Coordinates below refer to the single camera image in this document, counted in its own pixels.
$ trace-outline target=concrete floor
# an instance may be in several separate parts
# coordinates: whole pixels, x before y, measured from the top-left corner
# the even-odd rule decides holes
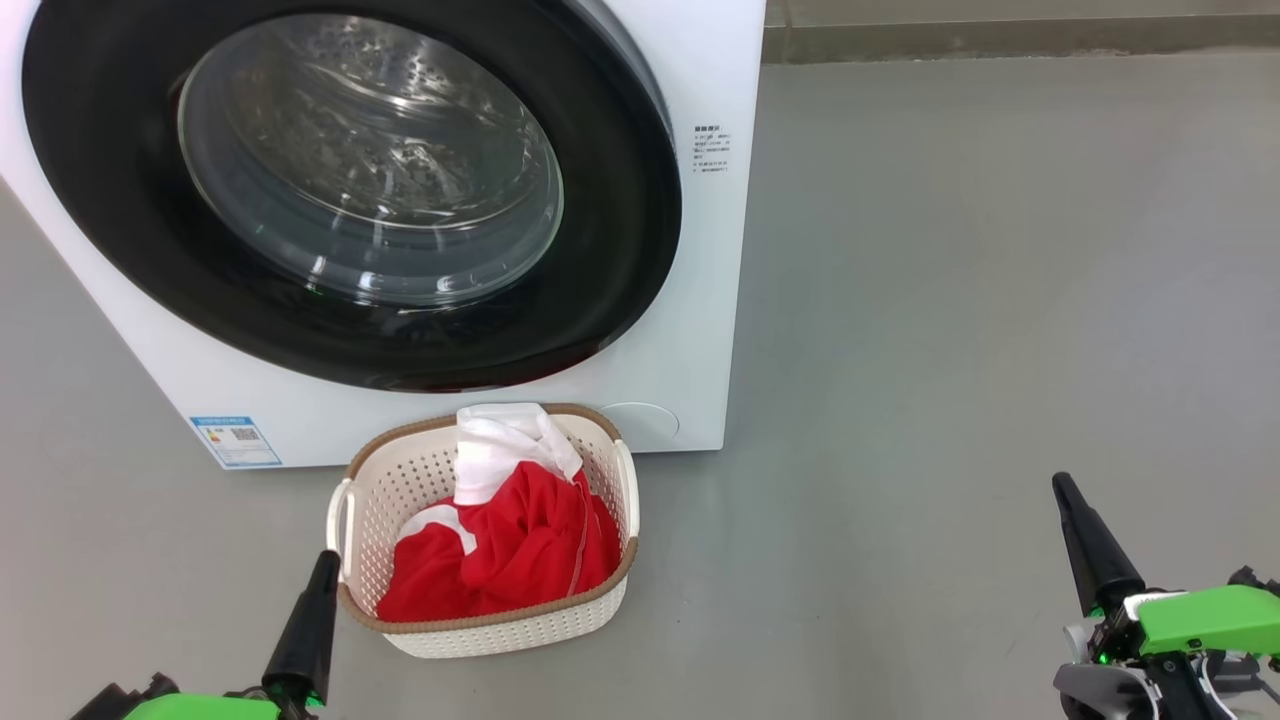
[[[728,446],[639,462],[599,633],[332,714],[1051,717],[1071,470],[1148,580],[1280,574],[1280,55],[767,68]],[[224,474],[0,197],[0,697],[256,683],[333,470]]]

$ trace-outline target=red clothing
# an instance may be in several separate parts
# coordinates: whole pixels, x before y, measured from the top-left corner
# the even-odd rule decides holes
[[[390,587],[378,603],[380,619],[518,610],[586,592],[621,561],[617,525],[582,471],[570,483],[536,462],[520,462],[493,500],[457,511],[475,550],[465,553],[458,532],[439,523],[401,539]]]

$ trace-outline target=robotic arm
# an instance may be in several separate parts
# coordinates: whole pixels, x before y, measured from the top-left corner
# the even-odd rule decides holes
[[[108,685],[72,720],[310,720],[329,693],[338,607],[337,552],[324,551],[275,644],[262,684],[223,697],[183,693],[156,674],[143,692]]]
[[[1053,475],[1053,496],[1084,615],[1064,628],[1073,662],[1053,678],[1069,719],[1236,720],[1224,698],[1280,702],[1256,660],[1277,667],[1280,583],[1244,568],[1217,588],[1148,588],[1070,475]]]

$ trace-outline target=white plastic basket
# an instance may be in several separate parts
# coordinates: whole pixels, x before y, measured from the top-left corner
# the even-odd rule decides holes
[[[397,533],[419,510],[453,495],[457,479],[456,419],[425,420],[366,445],[329,501],[325,541],[342,555],[338,598],[357,621],[417,657],[470,657],[567,641],[613,618],[627,591],[640,532],[631,452],[599,413],[579,405],[544,407],[582,456],[591,492],[618,525],[618,569],[588,592],[511,612],[431,623],[379,620],[378,601],[390,583]]]

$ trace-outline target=front-loading washing machine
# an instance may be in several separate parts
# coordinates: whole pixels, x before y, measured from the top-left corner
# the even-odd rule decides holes
[[[763,0],[6,0],[0,172],[223,466],[723,445]]]

